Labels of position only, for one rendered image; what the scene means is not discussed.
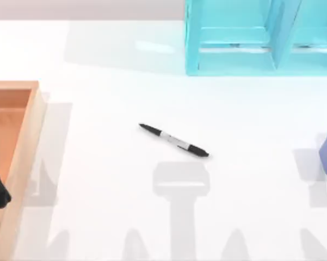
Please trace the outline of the shallow salmon-coloured box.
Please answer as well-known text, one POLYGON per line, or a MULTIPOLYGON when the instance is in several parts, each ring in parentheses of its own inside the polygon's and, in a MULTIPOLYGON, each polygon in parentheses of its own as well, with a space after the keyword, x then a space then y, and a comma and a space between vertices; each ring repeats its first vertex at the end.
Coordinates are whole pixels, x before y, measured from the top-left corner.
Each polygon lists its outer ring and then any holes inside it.
POLYGON ((37 81, 0 81, 0 178, 11 195, 0 209, 0 261, 13 259, 45 111, 37 81))

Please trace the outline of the black and grey marker pen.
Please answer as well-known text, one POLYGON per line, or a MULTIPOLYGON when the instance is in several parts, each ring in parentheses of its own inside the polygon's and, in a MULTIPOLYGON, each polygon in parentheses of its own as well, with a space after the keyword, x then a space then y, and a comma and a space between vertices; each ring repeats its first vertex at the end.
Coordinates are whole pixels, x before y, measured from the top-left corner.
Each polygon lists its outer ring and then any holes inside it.
POLYGON ((163 130, 157 129, 155 127, 152 127, 152 126, 144 124, 144 123, 140 123, 139 126, 142 129, 150 132, 151 134, 154 134, 154 135, 160 137, 161 139, 163 139, 163 140, 175 145, 176 147, 179 147, 180 149, 185 150, 195 156, 198 156, 201 158, 209 157, 209 153, 206 152, 205 150, 203 150, 193 144, 185 142, 181 139, 178 139, 178 138, 164 132, 163 130))

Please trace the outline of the light blue rack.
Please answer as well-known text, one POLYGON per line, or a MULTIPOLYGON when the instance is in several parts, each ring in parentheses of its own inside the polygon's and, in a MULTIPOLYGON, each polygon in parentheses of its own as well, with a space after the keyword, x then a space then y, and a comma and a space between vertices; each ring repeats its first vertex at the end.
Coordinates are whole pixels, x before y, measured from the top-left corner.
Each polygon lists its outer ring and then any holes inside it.
POLYGON ((327 76, 327 0, 184 0, 190 76, 327 76))

